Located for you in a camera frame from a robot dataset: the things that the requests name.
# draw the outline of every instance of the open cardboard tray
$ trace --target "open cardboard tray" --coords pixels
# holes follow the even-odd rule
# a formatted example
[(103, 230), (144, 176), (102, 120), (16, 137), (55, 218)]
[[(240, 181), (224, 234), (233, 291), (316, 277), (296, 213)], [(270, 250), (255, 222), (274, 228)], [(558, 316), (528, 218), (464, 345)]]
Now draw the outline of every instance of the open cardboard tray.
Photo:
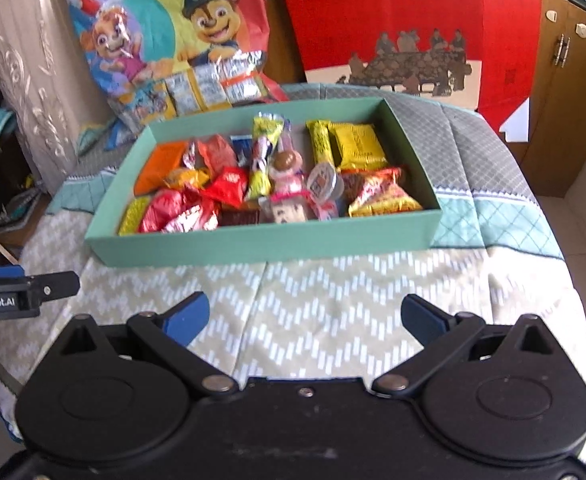
[[(278, 113), (292, 124), (325, 119), (371, 123), (391, 165), (409, 167), (409, 192), (424, 208), (370, 218), (222, 227), (214, 231), (118, 236), (133, 186), (156, 145), (190, 137), (250, 130), (258, 112)], [(418, 156), (387, 102), (380, 98), (293, 101), (208, 112), (154, 123), (137, 139), (104, 195), (86, 242), (109, 267), (277, 262), (428, 249), (442, 211)]]

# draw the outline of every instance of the white paper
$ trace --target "white paper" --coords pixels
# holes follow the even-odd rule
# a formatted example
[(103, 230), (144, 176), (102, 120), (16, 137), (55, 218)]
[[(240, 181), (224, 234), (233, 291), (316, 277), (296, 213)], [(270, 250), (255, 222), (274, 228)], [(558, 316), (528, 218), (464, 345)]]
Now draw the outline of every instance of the white paper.
[(529, 98), (500, 126), (506, 142), (529, 142)]

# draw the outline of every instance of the metal bolt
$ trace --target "metal bolt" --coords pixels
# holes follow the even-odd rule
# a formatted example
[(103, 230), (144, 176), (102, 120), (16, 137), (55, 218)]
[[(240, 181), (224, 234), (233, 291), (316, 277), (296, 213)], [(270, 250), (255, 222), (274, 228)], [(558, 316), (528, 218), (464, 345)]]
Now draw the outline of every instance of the metal bolt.
[(401, 392), (409, 385), (409, 379), (403, 375), (385, 374), (377, 380), (377, 386), (391, 392)]
[(315, 392), (313, 391), (313, 388), (300, 388), (297, 391), (297, 394), (300, 397), (313, 397), (315, 395)]
[(202, 380), (202, 386), (209, 392), (223, 393), (231, 390), (235, 382), (225, 375), (209, 375)]

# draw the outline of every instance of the yellow snack package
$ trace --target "yellow snack package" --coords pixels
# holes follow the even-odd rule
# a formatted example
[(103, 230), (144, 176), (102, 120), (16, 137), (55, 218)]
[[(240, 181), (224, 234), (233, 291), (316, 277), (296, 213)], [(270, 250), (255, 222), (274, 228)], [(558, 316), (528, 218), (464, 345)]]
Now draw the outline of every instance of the yellow snack package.
[(137, 227), (144, 218), (144, 213), (147, 212), (151, 197), (141, 196), (136, 198), (128, 204), (122, 223), (119, 225), (118, 235), (132, 235), (137, 233)]
[(329, 140), (329, 126), (330, 121), (307, 121), (308, 132), (311, 135), (311, 143), (313, 144), (313, 156), (315, 163), (329, 162), (335, 166), (333, 160), (333, 152), (331, 150), (331, 141)]
[(164, 177), (164, 184), (169, 189), (182, 190), (186, 184), (195, 189), (202, 189), (211, 180), (209, 170), (189, 170), (177, 168)]
[(284, 127), (289, 122), (275, 114), (259, 113), (253, 118), (253, 151), (251, 153), (251, 174), (244, 200), (255, 200), (271, 194), (269, 180), (269, 158), (278, 143)]
[(410, 197), (398, 184), (391, 184), (382, 193), (373, 196), (364, 205), (353, 209), (352, 204), (349, 208), (349, 216), (358, 218), (421, 210), (422, 206), (416, 199)]
[(342, 162), (339, 170), (381, 170), (388, 166), (382, 146), (370, 124), (332, 123), (329, 130), (335, 136)]

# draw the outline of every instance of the metal handle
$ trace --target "metal handle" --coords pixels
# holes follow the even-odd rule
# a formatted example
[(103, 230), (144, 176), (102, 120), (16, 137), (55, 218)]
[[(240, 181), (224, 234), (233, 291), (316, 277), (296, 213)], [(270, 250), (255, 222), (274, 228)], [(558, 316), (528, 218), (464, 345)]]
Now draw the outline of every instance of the metal handle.
[(569, 54), (569, 45), (571, 44), (571, 38), (566, 38), (566, 45), (564, 46), (564, 56), (562, 56), (562, 65), (560, 68), (564, 68), (564, 64), (566, 63), (566, 56)]
[(558, 46), (558, 51), (556, 52), (556, 55), (553, 58), (553, 66), (558, 66), (558, 63), (560, 62), (560, 55), (562, 53), (562, 47), (564, 46), (564, 34), (560, 36), (558, 43), (560, 43), (560, 46)]

